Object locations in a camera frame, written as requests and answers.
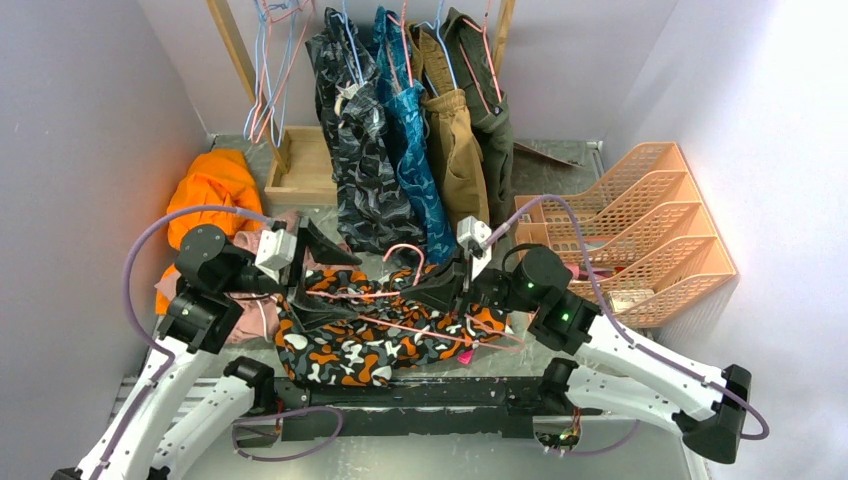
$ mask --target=dark camouflage shirt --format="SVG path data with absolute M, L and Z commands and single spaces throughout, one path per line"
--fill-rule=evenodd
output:
M 386 154 L 376 64 L 348 22 L 351 43 L 339 12 L 327 8 L 324 25 L 306 48 L 315 72 L 318 119 L 333 162 L 339 233 L 354 252 L 382 254 L 397 243 L 424 245 L 424 232 Z M 360 68 L 364 83 L 358 82 Z

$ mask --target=gray wall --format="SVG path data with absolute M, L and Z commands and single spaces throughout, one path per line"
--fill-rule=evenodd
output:
M 516 134 L 525 138 L 600 139 L 627 95 L 677 0 L 596 2 L 518 0 L 501 71 L 509 94 Z M 209 132 L 241 133 L 249 108 L 205 2 L 139 0 L 165 50 L 186 83 Z M 307 35 L 320 31 L 326 6 L 318 10 Z M 359 25 L 374 22 L 379 4 L 400 10 L 400 0 L 349 0 L 348 12 Z M 499 2 L 492 2 L 494 30 Z M 256 14 L 251 1 L 230 1 L 248 50 L 253 55 Z M 409 2 L 408 18 L 432 20 L 436 0 Z M 481 19 L 486 2 L 453 0 L 454 6 Z M 272 52 L 279 61 L 288 28 L 273 30 Z M 317 125 L 315 80 L 301 50 L 292 70 L 286 119 L 289 125 Z
M 119 277 L 206 135 L 131 0 L 0 15 L 0 478 L 49 478 L 106 426 L 140 364 Z M 147 315 L 164 235 L 140 259 Z
M 716 480 L 845 478 L 846 14 L 680 0 L 605 139 L 608 165 L 638 142 L 679 142 L 741 273 L 718 322 L 685 335 L 698 319 L 681 318 L 672 342 L 749 368 L 771 422 Z

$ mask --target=orange garment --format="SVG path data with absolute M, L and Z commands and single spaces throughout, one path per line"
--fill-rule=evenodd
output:
M 195 205 L 229 205 L 262 212 L 259 188 L 247 169 L 244 155 L 238 150 L 216 149 L 198 156 L 180 181 L 171 197 L 167 213 Z M 168 243 L 179 250 L 180 243 L 192 228 L 213 224 L 232 238 L 239 231 L 253 231 L 260 222 L 227 212 L 198 212 L 171 220 L 168 224 Z M 173 265 L 162 278 L 176 272 Z M 156 294 L 156 313 L 164 315 L 170 301 Z

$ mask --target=camouflage garment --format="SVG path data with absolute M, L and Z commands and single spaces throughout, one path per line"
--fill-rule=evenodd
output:
M 383 136 L 386 116 L 377 101 L 376 64 L 349 24 L 365 83 L 344 22 L 327 8 L 324 30 L 306 42 L 315 72 L 315 106 L 333 163 L 339 233 L 354 252 L 384 253 L 396 243 L 424 244 L 424 232 L 395 178 Z
M 328 293 L 375 293 L 403 288 L 411 283 L 412 270 L 394 274 L 388 282 L 368 281 L 362 272 L 317 270 L 306 279 L 308 290 Z M 329 300 L 348 302 L 362 315 L 398 325 L 490 342 L 500 337 L 476 324 L 458 321 L 423 305 L 398 296 L 373 299 Z M 508 316 L 498 310 L 471 305 L 470 312 L 489 331 L 503 332 Z M 408 330 L 376 325 L 363 320 L 338 323 L 306 333 L 293 333 L 293 323 L 280 314 L 280 331 L 275 343 L 289 378 L 324 385 L 383 386 L 395 368 L 426 365 L 459 355 L 472 346 L 464 342 L 422 335 Z

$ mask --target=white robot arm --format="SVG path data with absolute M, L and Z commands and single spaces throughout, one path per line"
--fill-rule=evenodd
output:
M 681 435 L 706 458 L 735 461 L 749 408 L 747 370 L 695 362 L 610 321 L 597 305 L 567 290 L 571 272 L 547 247 L 526 248 L 515 269 L 506 272 L 486 266 L 491 259 L 486 224 L 469 217 L 457 230 L 458 253 L 404 289 L 403 297 L 460 317 L 470 303 L 534 312 L 528 331 L 542 344 L 626 376 L 554 359 L 541 392 L 549 409 L 570 413 L 574 405 L 628 415 Z

